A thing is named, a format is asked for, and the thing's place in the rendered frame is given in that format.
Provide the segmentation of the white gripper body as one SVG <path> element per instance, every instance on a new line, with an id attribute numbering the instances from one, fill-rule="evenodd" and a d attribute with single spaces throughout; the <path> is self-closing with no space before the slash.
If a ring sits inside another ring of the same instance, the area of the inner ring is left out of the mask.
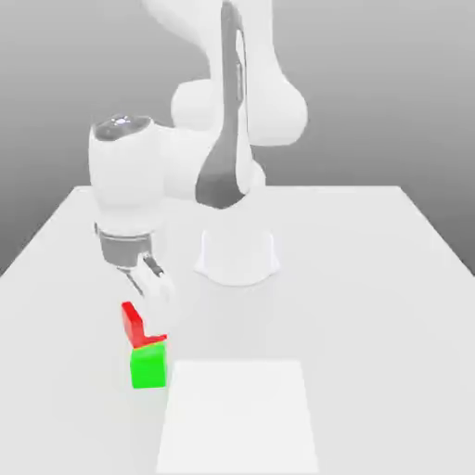
<path id="1" fill-rule="evenodd" d="M 140 263 L 123 270 L 139 294 L 141 306 L 147 311 L 167 308 L 174 295 L 174 284 L 162 267 L 155 263 Z"/>

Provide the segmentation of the small green cube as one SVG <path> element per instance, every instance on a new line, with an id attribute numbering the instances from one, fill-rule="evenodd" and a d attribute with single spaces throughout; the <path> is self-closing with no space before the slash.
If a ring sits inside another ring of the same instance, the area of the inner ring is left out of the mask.
<path id="1" fill-rule="evenodd" d="M 130 358 L 134 389 L 164 388 L 167 384 L 167 351 L 164 342 L 133 349 Z"/>

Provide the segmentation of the small red cube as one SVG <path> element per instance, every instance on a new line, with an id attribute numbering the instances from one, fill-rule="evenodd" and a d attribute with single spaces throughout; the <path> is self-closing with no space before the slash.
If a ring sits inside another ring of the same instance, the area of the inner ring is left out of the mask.
<path id="1" fill-rule="evenodd" d="M 167 334 L 147 336 L 145 334 L 143 320 L 131 302 L 122 303 L 122 322 L 124 331 L 134 349 L 164 342 L 168 339 Z"/>

